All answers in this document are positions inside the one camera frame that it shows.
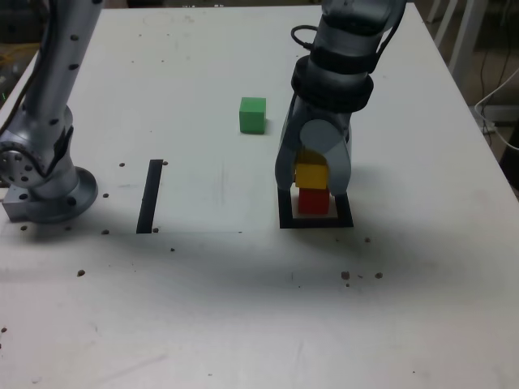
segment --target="white chair leg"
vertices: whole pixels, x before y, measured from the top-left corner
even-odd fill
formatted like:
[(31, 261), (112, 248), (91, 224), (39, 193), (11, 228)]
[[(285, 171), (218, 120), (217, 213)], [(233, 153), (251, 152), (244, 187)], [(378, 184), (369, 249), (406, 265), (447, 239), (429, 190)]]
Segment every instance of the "white chair leg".
[(429, 15), (427, 16), (427, 19), (425, 19), (426, 22), (432, 23), (436, 19), (436, 14), (438, 13), (438, 8), (440, 8), (441, 0), (435, 0), (432, 3), (431, 10), (429, 11)]
[(447, 10), (445, 11), (444, 18), (441, 20), (440, 28), (436, 33), (435, 45), (440, 47), (441, 41), (444, 39), (445, 32), (447, 31), (448, 24), (453, 18), (454, 10), (456, 10), (457, 0), (450, 0), (448, 2)]

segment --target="gray robot arm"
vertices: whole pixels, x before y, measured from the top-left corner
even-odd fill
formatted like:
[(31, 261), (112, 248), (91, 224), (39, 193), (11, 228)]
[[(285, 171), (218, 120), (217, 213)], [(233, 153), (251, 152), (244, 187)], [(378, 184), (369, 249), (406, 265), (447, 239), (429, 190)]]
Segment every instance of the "gray robot arm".
[(11, 184), (11, 220), (51, 223), (90, 207), (96, 180), (70, 156), (66, 106), (101, 13), (101, 0), (50, 0), (49, 22), (31, 76), (0, 127), (0, 175)]
[[(72, 164), (72, 114), (66, 103), (101, 8), (102, 0), (49, 0), (36, 65), (0, 127), (0, 176), (11, 184), (3, 206), (11, 220), (70, 219), (97, 196), (93, 175)], [(292, 79), (294, 98), (276, 161), (280, 190), (290, 189), (297, 153), (305, 147), (326, 158), (331, 193), (345, 193), (350, 115), (366, 105), (373, 88), (369, 74), (404, 9), (405, 0), (324, 3), (313, 44), (303, 44), (310, 55), (298, 61)]]
[[(405, 0), (329, 0), (323, 4), (318, 28), (293, 30), (293, 38), (310, 55), (298, 60), (292, 78), (294, 97), (276, 160), (280, 190), (290, 190), (298, 152), (309, 149), (326, 159), (332, 195), (346, 193), (351, 175), (350, 117), (366, 106), (373, 90), (369, 74), (397, 30), (404, 9)], [(312, 44), (295, 37), (304, 28), (316, 30)]]

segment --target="black tape strip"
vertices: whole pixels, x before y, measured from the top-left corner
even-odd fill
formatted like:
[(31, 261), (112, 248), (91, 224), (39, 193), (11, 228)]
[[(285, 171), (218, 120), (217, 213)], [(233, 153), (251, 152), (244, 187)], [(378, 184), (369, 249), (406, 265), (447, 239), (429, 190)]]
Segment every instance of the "black tape strip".
[(143, 202), (140, 204), (139, 221), (137, 222), (137, 233), (152, 233), (155, 206), (159, 195), (161, 184), (162, 160), (150, 160), (148, 176), (144, 186)]

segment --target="table surface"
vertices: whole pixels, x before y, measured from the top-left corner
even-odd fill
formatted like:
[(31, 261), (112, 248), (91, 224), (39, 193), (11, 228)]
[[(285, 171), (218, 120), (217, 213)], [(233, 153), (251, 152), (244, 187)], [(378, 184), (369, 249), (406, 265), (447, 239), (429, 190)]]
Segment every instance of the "table surface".
[[(2, 389), (519, 386), (517, 201), (414, 5), (353, 116), (354, 229), (278, 228), (290, 29), (319, 18), (103, 11), (70, 100), (99, 198), (25, 232), (0, 213)], [(136, 235), (150, 159), (160, 232)]]

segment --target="red cube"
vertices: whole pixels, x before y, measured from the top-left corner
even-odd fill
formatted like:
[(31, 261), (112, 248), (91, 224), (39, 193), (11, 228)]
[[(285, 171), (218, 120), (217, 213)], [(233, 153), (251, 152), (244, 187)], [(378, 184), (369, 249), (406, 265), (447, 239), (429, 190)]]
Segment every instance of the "red cube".
[(327, 215), (330, 191), (326, 189), (299, 188), (298, 212), (303, 215)]

